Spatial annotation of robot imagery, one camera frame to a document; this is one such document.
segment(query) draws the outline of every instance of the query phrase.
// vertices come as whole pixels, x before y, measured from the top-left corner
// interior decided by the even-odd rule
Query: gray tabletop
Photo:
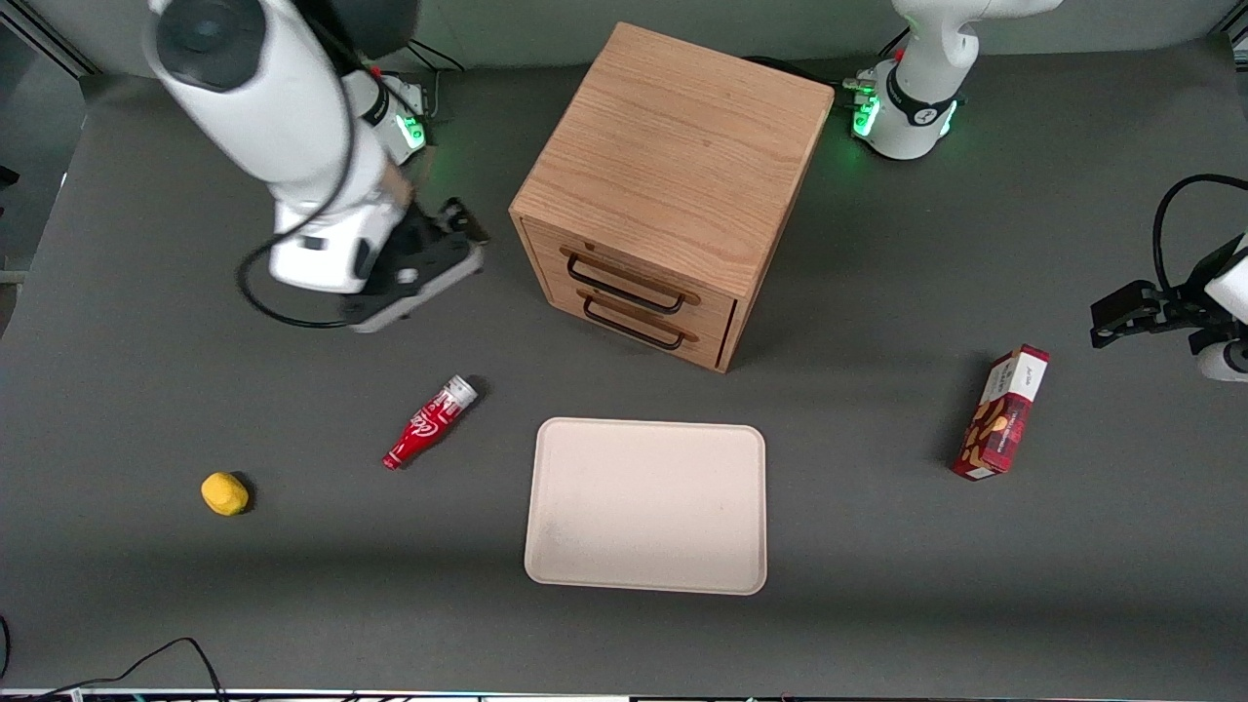
[[[1090,302],[1151,277],[1166,187],[1244,172],[1224,42],[983,59],[919,162],[835,116],[726,376],[548,307],[510,231],[583,70],[446,76],[423,200],[462,196],[495,242],[485,272],[372,336],[248,310],[231,270],[270,231],[265,189],[155,84],[94,86],[0,341],[6,685],[116,673],[191,635],[233,687],[1248,693],[1244,388],[1202,380],[1183,335],[1087,339]],[[1248,201],[1202,186],[1171,217],[1179,271]],[[950,457],[987,361],[1023,342],[1053,360],[1015,470],[968,483]],[[382,468],[452,373],[488,395],[411,470]],[[756,426],[766,587],[529,581],[552,416]],[[205,508],[218,470],[251,476],[253,513]],[[134,683],[206,686],[188,652]]]

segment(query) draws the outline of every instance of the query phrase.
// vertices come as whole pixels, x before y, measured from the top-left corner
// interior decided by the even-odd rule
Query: wooden box
[[[725,372],[831,104],[617,25],[512,202],[547,300]]]

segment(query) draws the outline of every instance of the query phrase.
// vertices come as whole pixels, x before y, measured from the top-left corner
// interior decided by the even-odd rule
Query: drawer handle
[[[636,305],[638,307],[645,307],[646,310],[650,310],[651,312],[658,312],[660,315],[675,315],[676,311],[680,310],[680,306],[685,304],[685,294],[684,292],[680,292],[680,294],[676,295],[676,301],[675,302],[673,302],[671,305],[664,306],[664,305],[659,305],[658,302],[651,302],[651,301],[646,300],[645,297],[638,296],[638,295],[633,295],[631,292],[629,292],[626,290],[620,290],[620,289],[615,287],[614,285],[608,285],[608,284],[605,284],[605,282],[603,282],[600,280],[594,280],[594,279],[592,279],[592,277],[589,277],[589,276],[587,276],[584,274],[578,274],[577,272],[577,261],[579,261],[579,260],[580,259],[575,254],[568,254],[568,275],[572,276],[572,280],[583,282],[585,285],[592,285],[592,286],[602,290],[603,292],[609,292],[609,294],[612,294],[612,295],[614,295],[614,296],[617,296],[617,297],[619,297],[622,300],[628,300],[629,302]]]
[[[594,312],[593,310],[589,309],[589,306],[593,305],[593,304],[594,304],[594,299],[587,295],[585,296],[585,306],[584,306],[584,311],[585,311],[585,317],[587,319],[594,320],[595,322],[598,322],[598,324],[600,324],[603,326],[614,329],[615,331],[618,331],[620,334],[626,334],[626,335],[631,336],[633,339],[635,339],[638,341],[641,341],[644,344],[649,344],[650,346],[654,346],[656,349],[663,349],[664,351],[675,351],[676,349],[680,349],[680,345],[684,344],[684,341],[685,341],[685,332],[683,332],[683,331],[676,332],[675,341],[660,341],[660,340],[658,340],[658,339],[655,339],[655,337],[653,337],[653,336],[650,336],[648,334],[641,334],[640,331],[636,331],[635,329],[626,327],[626,326],[617,322],[615,320],[609,320],[609,319],[607,319],[607,317],[604,317],[604,316]]]

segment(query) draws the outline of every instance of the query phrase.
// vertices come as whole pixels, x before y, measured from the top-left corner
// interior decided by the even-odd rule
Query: plastic tray
[[[538,430],[524,547],[537,582],[753,595],[766,543],[754,427],[555,417]]]

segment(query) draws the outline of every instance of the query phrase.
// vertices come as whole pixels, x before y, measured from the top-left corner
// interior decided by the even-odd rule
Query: yellow lemon
[[[237,515],[247,507],[247,488],[230,473],[212,473],[200,486],[200,495],[208,508],[226,517]]]

